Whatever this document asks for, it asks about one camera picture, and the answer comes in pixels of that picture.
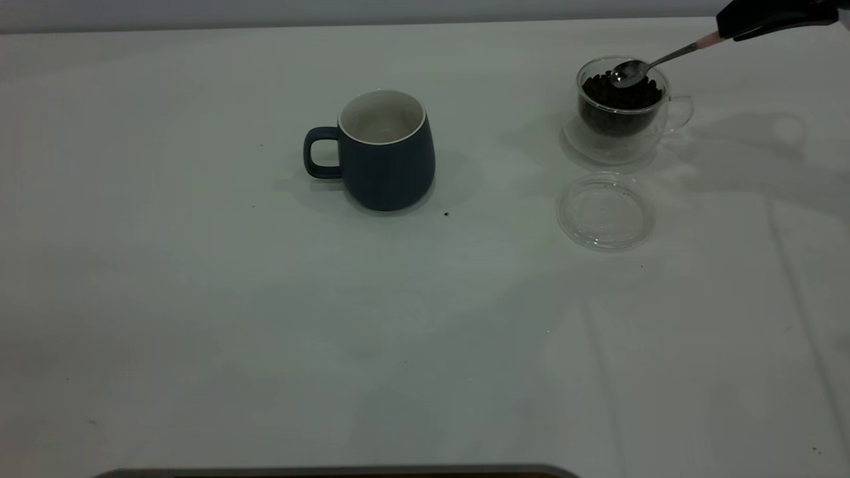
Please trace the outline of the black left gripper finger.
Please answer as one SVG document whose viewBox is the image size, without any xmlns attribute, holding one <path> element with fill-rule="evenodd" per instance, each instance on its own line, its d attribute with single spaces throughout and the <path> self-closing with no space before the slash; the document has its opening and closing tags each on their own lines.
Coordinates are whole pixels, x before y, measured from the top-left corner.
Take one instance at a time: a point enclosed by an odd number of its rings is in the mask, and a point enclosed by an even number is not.
<svg viewBox="0 0 850 478">
<path fill-rule="evenodd" d="M 717 31 L 723 39 L 753 39 L 839 19 L 838 1 L 732 1 L 717 13 Z"/>
</svg>

